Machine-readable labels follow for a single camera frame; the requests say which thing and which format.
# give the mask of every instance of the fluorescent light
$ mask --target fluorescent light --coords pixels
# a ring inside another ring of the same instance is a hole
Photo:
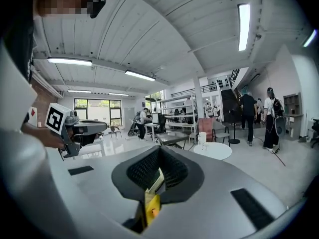
[[[90,60],[80,60],[71,58],[48,58],[49,63],[53,64],[72,64],[81,66],[92,66],[92,61]]]
[[[109,95],[126,96],[126,97],[129,96],[129,94],[121,94],[121,93],[109,93]]]
[[[135,72],[132,72],[130,70],[126,70],[125,74],[128,74],[128,75],[132,75],[132,76],[135,76],[135,77],[139,77],[139,78],[142,78],[144,80],[149,80],[149,81],[155,81],[155,78],[153,77],[150,77],[150,76],[147,76],[147,75],[144,75],[144,74],[140,74],[140,73],[135,73]]]
[[[317,35],[317,30],[314,30],[311,36],[309,37],[309,39],[305,42],[304,47],[307,47],[311,43],[311,41],[315,38],[316,35]]]
[[[68,90],[68,92],[76,92],[76,93],[91,93],[90,90]]]
[[[250,5],[242,4],[239,6],[239,24],[240,24],[240,38],[238,51],[246,49],[250,22]]]

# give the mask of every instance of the white floor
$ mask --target white floor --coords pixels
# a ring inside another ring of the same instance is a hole
[[[104,136],[104,150],[106,155],[115,155],[145,146],[156,145],[150,138],[139,141],[137,136],[128,137],[122,132],[122,138]],[[249,147],[246,139],[240,138],[240,144],[231,145],[232,155],[225,162],[233,164],[245,173],[272,190],[287,206],[294,205],[303,195],[311,180],[318,174],[319,147],[311,149],[308,143],[281,140],[281,150],[277,154],[281,161],[269,151],[262,148],[262,141],[254,139],[254,145]],[[186,141],[185,150],[193,150],[193,143]],[[101,152],[85,154],[78,158],[101,157]]]

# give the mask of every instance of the ceiling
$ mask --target ceiling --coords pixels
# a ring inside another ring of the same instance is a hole
[[[247,48],[238,51],[238,4],[250,4]],[[282,44],[311,34],[294,0],[107,0],[97,18],[35,22],[35,67],[58,91],[145,96],[195,74],[262,68]],[[50,64],[48,56],[93,59],[93,67]],[[150,82],[124,72],[156,75]]]

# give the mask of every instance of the balcony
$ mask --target balcony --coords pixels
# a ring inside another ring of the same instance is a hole
[[[216,83],[214,83],[214,84],[202,86],[202,87],[200,87],[200,90],[201,90],[202,93],[217,91],[217,86],[216,86]],[[190,90],[185,90],[185,91],[173,93],[171,95],[171,97],[175,98],[175,97],[178,97],[178,96],[189,95],[189,94],[195,95],[195,89],[190,89]]]

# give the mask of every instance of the white shelving unit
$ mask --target white shelving unit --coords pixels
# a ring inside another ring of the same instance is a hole
[[[172,102],[172,101],[176,101],[176,100],[181,100],[181,99],[187,99],[187,98],[190,98],[192,104],[191,105],[187,105],[187,106],[184,106],[184,105],[180,105],[180,106],[175,106],[175,107],[166,107],[168,102]],[[193,138],[196,137],[197,135],[197,132],[196,132],[196,128],[197,128],[197,123],[195,121],[195,116],[197,115],[195,113],[195,110],[197,110],[197,105],[196,105],[196,102],[195,102],[195,99],[196,99],[196,96],[193,95],[193,94],[189,94],[189,95],[183,95],[183,96],[179,96],[179,97],[175,97],[175,98],[170,98],[170,99],[165,99],[165,100],[161,100],[159,101],[160,103],[162,103],[162,108],[161,108],[161,112],[162,114],[164,114],[168,119],[172,119],[172,118],[189,118],[189,117],[193,117],[193,124],[188,124],[188,123],[178,123],[178,122],[166,122],[166,125],[168,126],[179,126],[181,127],[182,129],[184,129],[184,127],[190,127],[191,128],[191,131],[192,129],[194,129],[194,132],[192,131],[192,134],[193,135]],[[184,108],[184,107],[192,107],[192,114],[189,114],[189,115],[169,115],[167,114],[167,110],[175,110],[175,109],[178,109],[178,108]]]

